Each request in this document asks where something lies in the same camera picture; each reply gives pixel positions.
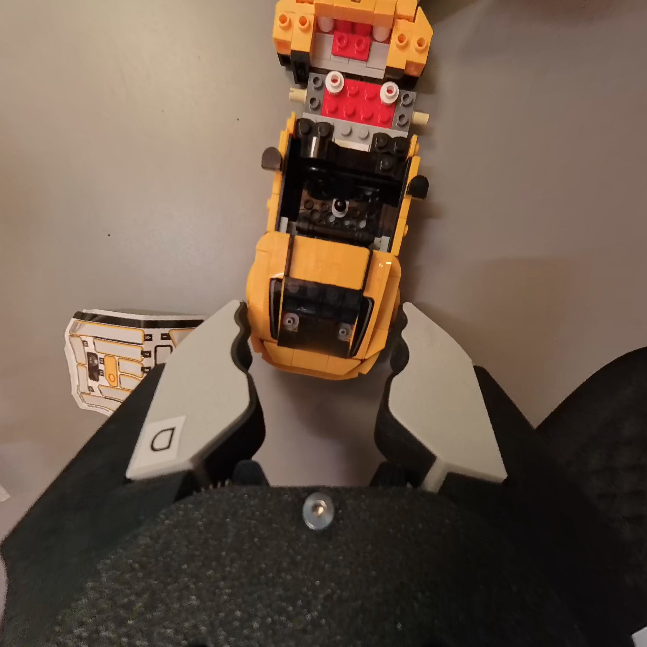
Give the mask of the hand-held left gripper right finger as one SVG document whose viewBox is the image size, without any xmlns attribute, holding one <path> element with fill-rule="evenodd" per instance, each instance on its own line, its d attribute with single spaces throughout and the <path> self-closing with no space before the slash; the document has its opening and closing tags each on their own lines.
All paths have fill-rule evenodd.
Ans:
<svg viewBox="0 0 647 647">
<path fill-rule="evenodd" d="M 412 303 L 399 310 L 375 427 L 383 456 L 417 489 L 438 492 L 453 473 L 491 483 L 506 468 L 471 358 Z"/>
</svg>

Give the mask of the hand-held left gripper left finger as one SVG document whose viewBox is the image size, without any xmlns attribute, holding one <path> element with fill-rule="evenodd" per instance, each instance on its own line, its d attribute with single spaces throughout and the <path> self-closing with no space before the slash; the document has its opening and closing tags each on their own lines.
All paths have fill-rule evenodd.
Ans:
<svg viewBox="0 0 647 647">
<path fill-rule="evenodd" d="M 263 444 L 247 304 L 231 301 L 191 332 L 166 361 L 125 473 L 142 481 L 192 472 L 229 480 Z"/>
</svg>

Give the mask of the yellow lego car body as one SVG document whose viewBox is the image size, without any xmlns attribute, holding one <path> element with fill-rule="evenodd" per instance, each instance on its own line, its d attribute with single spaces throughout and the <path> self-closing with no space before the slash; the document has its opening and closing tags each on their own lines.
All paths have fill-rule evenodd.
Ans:
<svg viewBox="0 0 647 647">
<path fill-rule="evenodd" d="M 271 365 L 345 380 L 386 346 L 400 303 L 402 240 L 426 198 L 416 93 L 339 69 L 312 72 L 276 148 L 266 233 L 247 279 L 250 339 Z"/>
</svg>

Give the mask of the lego sticker sheet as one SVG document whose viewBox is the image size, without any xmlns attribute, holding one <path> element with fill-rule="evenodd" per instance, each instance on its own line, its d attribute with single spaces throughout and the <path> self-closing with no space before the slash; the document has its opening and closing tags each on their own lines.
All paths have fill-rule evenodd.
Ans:
<svg viewBox="0 0 647 647">
<path fill-rule="evenodd" d="M 206 318 L 153 311 L 76 312 L 65 332 L 74 400 L 81 409 L 111 416 Z"/>
</svg>

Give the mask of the black mesh wrist rest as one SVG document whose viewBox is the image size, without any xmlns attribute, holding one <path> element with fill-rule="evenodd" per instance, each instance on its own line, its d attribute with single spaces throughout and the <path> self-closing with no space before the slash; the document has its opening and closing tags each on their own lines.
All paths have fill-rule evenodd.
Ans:
<svg viewBox="0 0 647 647">
<path fill-rule="evenodd" d="M 590 376 L 537 427 L 550 451 L 622 539 L 626 580 L 646 592 L 646 348 Z"/>
</svg>

